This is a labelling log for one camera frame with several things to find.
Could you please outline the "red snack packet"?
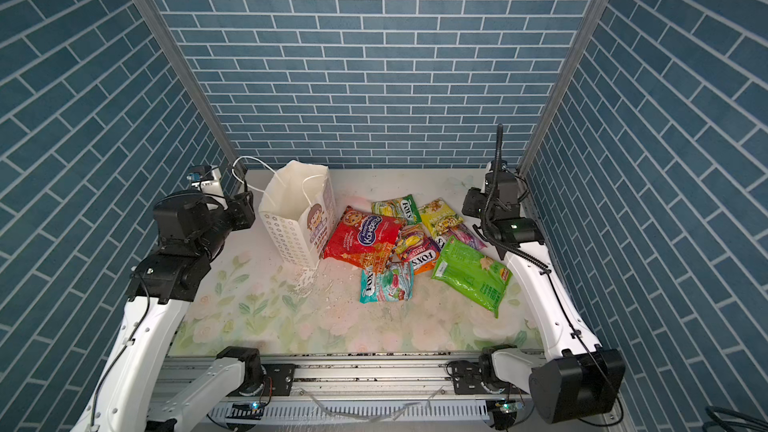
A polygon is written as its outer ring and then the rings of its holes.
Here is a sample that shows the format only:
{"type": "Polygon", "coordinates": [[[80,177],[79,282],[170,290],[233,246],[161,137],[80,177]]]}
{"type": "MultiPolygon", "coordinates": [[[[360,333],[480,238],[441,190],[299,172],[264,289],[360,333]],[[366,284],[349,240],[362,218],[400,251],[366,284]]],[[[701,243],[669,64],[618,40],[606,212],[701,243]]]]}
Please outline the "red snack packet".
{"type": "Polygon", "coordinates": [[[347,206],[325,246],[323,257],[383,273],[403,226],[397,218],[347,206]]]}

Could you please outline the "green snack packet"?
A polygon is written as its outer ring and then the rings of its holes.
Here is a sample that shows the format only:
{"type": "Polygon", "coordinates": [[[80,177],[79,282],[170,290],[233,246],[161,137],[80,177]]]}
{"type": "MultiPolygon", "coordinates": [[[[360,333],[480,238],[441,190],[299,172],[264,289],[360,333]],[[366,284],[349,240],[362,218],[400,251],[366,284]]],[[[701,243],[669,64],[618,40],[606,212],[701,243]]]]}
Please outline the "green snack packet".
{"type": "Polygon", "coordinates": [[[432,279],[449,285],[497,318],[512,272],[457,238],[451,238],[440,252],[432,279]]]}

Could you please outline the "purple Fox's raspberry candy bag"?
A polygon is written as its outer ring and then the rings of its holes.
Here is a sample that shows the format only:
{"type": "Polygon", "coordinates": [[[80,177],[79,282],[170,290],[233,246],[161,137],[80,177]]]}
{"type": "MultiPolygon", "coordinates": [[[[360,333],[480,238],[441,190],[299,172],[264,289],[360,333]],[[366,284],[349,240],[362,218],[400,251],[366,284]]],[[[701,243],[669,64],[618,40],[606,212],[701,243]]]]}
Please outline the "purple Fox's raspberry candy bag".
{"type": "Polygon", "coordinates": [[[447,228],[436,238],[436,243],[440,249],[443,249],[451,238],[456,238],[458,241],[478,251],[487,247],[464,223],[447,228]]]}

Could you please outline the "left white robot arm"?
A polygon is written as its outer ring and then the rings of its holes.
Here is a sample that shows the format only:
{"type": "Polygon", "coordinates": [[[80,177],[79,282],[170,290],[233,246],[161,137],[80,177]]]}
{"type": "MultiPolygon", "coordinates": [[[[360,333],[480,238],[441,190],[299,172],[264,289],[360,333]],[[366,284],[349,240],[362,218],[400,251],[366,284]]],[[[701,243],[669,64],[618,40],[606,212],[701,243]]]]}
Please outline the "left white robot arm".
{"type": "Polygon", "coordinates": [[[132,271],[112,351],[76,431],[190,431],[225,397],[255,397],[267,386],[260,353],[228,346],[169,401],[150,404],[166,354],[228,235],[255,221],[253,195],[188,189],[153,209],[158,241],[132,271]]]}

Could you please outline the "yellow snack packet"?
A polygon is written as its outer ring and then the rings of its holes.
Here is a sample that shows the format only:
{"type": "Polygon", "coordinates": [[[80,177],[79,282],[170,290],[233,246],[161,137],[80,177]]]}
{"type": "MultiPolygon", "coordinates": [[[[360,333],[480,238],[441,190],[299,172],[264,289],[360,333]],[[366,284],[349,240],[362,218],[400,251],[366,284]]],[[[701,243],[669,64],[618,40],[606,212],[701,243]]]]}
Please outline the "yellow snack packet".
{"type": "Polygon", "coordinates": [[[449,229],[464,223],[463,217],[442,198],[437,198],[419,209],[422,223],[432,237],[438,237],[449,229]]]}

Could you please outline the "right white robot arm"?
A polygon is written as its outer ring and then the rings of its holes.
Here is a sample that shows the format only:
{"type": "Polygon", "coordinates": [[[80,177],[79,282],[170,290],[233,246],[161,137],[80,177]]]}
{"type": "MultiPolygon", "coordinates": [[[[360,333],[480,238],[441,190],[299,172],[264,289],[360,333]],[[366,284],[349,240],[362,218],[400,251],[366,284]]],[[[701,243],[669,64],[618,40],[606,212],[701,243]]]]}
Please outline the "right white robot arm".
{"type": "Polygon", "coordinates": [[[538,350],[497,345],[483,350],[479,367],[486,385],[515,388],[530,397],[548,424],[577,420],[610,429],[628,422],[620,396],[626,365],[621,353],[604,347],[576,310],[535,223],[521,231],[518,176],[487,170],[481,188],[468,191],[463,209],[478,222],[492,258],[506,266],[541,335],[538,350]]]}

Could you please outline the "green Fox's spring candy bag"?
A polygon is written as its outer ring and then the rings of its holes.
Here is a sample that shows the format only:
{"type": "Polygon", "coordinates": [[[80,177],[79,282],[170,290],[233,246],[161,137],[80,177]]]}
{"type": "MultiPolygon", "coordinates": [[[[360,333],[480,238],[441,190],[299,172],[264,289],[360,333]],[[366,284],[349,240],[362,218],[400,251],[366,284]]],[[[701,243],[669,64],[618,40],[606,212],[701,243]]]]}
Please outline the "green Fox's spring candy bag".
{"type": "Polygon", "coordinates": [[[418,206],[412,194],[389,200],[375,201],[371,204],[371,212],[376,215],[395,218],[403,225],[415,225],[422,222],[418,206]]]}

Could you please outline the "orange Fox's fruits candy bag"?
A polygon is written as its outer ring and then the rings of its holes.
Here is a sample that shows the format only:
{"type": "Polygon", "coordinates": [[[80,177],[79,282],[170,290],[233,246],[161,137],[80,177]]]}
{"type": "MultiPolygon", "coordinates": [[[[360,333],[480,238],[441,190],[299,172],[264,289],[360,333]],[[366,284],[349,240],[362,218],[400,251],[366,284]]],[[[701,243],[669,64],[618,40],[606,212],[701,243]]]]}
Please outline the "orange Fox's fruits candy bag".
{"type": "Polygon", "coordinates": [[[441,249],[422,224],[403,227],[394,253],[401,262],[409,263],[415,275],[432,272],[441,249]]]}

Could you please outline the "teal snack packet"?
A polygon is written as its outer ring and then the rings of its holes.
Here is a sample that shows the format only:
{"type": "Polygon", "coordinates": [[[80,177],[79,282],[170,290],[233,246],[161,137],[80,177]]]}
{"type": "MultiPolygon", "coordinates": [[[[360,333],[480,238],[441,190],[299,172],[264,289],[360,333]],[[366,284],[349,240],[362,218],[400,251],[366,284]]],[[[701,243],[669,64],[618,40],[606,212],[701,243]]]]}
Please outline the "teal snack packet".
{"type": "Polygon", "coordinates": [[[389,264],[381,273],[363,269],[360,281],[360,302],[402,302],[412,298],[413,266],[408,262],[389,264]]]}

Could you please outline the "white patterned paper bag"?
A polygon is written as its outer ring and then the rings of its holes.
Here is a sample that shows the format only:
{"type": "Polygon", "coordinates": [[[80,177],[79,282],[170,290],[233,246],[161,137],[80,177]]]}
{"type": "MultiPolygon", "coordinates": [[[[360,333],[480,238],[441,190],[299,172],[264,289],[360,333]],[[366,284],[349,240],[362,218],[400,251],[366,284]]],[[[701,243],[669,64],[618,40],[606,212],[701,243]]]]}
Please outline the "white patterned paper bag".
{"type": "Polygon", "coordinates": [[[296,160],[276,170],[254,156],[241,156],[234,164],[251,161],[264,166],[272,177],[264,187],[238,181],[261,195],[258,213],[284,261],[315,269],[336,223],[336,202],[330,169],[296,160]]]}

